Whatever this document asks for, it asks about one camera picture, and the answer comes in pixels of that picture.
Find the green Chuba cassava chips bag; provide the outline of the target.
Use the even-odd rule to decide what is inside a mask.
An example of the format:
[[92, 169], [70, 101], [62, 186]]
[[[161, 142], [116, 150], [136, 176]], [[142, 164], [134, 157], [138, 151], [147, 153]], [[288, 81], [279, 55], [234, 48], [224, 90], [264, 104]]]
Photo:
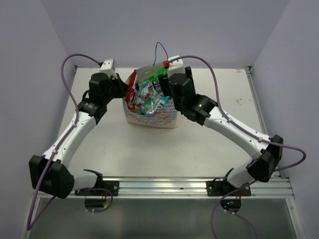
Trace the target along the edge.
[[166, 68], [162, 68], [157, 73], [155, 73], [154, 75], [150, 76], [148, 78], [148, 80], [155, 81], [155, 80], [157, 80], [159, 78], [160, 75], [166, 75], [166, 72], [167, 72]]

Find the red Chuba chips bag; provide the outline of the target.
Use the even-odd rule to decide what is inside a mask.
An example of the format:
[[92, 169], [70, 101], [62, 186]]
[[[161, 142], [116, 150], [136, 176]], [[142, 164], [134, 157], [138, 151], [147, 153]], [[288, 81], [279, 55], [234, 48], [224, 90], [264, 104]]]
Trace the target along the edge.
[[126, 95], [125, 101], [127, 103], [127, 106], [128, 106], [129, 110], [134, 110], [136, 108], [136, 105], [133, 104], [133, 99], [134, 99], [135, 94], [136, 94], [136, 91], [134, 89], [136, 76], [137, 76], [137, 71], [134, 70], [133, 73], [127, 79], [129, 88], [128, 88], [128, 91], [127, 91], [127, 95]]

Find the Fox's candy packet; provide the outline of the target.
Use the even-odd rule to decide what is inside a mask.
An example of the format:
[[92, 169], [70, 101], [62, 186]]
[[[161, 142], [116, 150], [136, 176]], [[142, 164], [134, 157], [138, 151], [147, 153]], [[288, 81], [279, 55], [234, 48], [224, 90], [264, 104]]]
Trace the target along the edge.
[[152, 82], [147, 80], [135, 94], [132, 103], [140, 108], [142, 114], [152, 117], [170, 100], [171, 97], [162, 96]]

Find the checkered paper bag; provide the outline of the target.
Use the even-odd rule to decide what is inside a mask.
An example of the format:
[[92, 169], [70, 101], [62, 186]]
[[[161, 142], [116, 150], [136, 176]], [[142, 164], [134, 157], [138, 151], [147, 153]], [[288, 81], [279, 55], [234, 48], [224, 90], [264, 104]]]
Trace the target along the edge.
[[[134, 84], [136, 93], [150, 76], [154, 75], [160, 69], [164, 68], [163, 62], [156, 62], [156, 60], [157, 59], [155, 58], [151, 65], [135, 69], [137, 71], [137, 76]], [[125, 98], [126, 97], [123, 98], [123, 109], [128, 123], [159, 128], [176, 128], [178, 126], [179, 113], [174, 107], [172, 97], [169, 103], [158, 110], [157, 113], [152, 117], [148, 117], [142, 114], [138, 106], [136, 106], [134, 110], [129, 110]]]

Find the blue snack packet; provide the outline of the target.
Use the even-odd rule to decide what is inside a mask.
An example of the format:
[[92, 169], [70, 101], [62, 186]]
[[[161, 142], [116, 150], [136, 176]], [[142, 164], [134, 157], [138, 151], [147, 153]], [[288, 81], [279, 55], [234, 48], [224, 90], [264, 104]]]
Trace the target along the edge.
[[159, 79], [152, 80], [152, 85], [159, 95], [164, 96]]

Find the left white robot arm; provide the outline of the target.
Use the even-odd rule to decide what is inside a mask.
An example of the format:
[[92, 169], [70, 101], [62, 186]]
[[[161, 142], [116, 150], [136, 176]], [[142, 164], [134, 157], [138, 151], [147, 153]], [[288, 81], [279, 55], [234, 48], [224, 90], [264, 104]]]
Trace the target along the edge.
[[71, 173], [68, 168], [84, 138], [107, 112], [107, 104], [113, 99], [124, 98], [128, 88], [118, 73], [99, 72], [91, 76], [89, 89], [83, 94], [68, 127], [48, 150], [41, 156], [34, 155], [29, 161], [35, 191], [60, 199], [76, 190], [87, 190], [94, 196], [102, 193], [101, 173], [90, 169]]

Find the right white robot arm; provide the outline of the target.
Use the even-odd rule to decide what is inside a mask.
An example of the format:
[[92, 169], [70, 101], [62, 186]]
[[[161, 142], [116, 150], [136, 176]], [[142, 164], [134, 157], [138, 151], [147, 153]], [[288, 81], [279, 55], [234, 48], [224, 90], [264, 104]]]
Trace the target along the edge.
[[219, 103], [208, 96], [196, 93], [192, 72], [186, 67], [184, 73], [159, 76], [159, 84], [165, 96], [173, 99], [174, 107], [188, 120], [213, 129], [242, 148], [251, 160], [237, 168], [230, 169], [222, 180], [222, 190], [226, 195], [234, 195], [240, 187], [250, 181], [268, 182], [282, 158], [282, 149], [277, 145], [283, 139], [275, 135], [254, 131], [238, 122], [241, 131], [228, 113], [222, 113]]

